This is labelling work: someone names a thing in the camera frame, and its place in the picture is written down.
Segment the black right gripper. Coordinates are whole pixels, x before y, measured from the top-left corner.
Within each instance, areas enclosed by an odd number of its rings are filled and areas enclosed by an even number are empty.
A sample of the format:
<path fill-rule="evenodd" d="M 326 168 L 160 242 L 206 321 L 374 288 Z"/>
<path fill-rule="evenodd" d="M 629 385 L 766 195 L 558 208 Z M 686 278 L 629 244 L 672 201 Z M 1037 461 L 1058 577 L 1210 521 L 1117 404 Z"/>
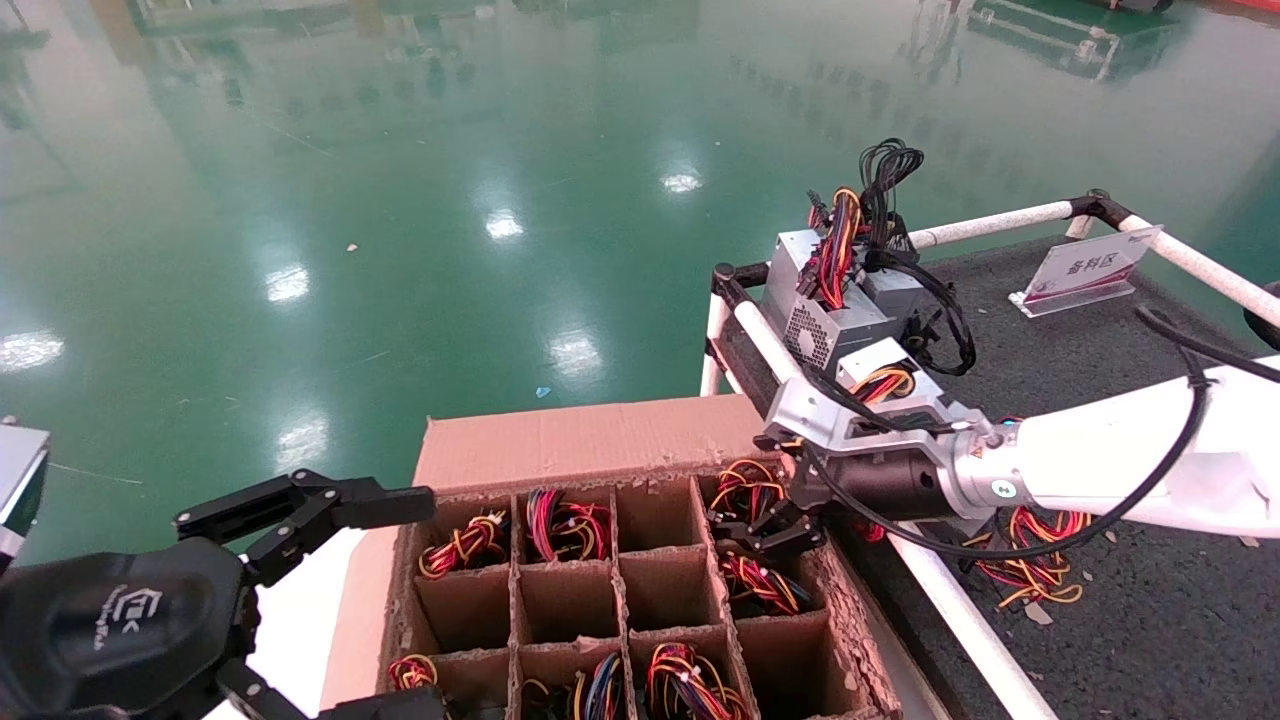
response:
<path fill-rule="evenodd" d="M 713 537 L 737 542 L 758 562 L 785 562 L 823 547 L 828 537 L 818 521 L 855 514 L 849 498 L 891 521 L 960 516 L 945 493 L 952 477 L 942 447 L 925 438 L 852 438 L 833 448 L 805 439 L 795 459 L 795 503 L 708 507 Z"/>

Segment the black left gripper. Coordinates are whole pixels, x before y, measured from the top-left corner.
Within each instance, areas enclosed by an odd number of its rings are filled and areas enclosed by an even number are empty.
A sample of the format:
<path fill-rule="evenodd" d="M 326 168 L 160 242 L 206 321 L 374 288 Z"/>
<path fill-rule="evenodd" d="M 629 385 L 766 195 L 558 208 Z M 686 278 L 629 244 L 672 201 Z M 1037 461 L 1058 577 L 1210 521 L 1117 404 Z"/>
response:
<path fill-rule="evenodd" d="M 247 719 L 307 717 L 241 661 L 255 647 L 257 593 L 242 561 L 209 539 L 10 570 L 1 620 L 5 719 L 201 719 L 223 694 Z M 439 691 L 424 685 L 317 716 L 447 719 L 448 711 Z"/>

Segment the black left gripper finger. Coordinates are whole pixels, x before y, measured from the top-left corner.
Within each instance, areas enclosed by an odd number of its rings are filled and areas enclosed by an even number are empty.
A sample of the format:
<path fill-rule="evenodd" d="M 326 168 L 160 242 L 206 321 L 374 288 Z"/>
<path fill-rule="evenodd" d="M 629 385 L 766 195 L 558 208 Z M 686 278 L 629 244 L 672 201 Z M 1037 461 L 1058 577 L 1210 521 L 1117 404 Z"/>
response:
<path fill-rule="evenodd" d="M 259 533 L 244 555 L 246 573 L 271 587 L 342 529 L 408 525 L 435 511 L 429 487 L 387 489 L 372 477 L 332 479 L 298 469 L 179 512 L 175 532 L 180 541 L 218 544 Z"/>

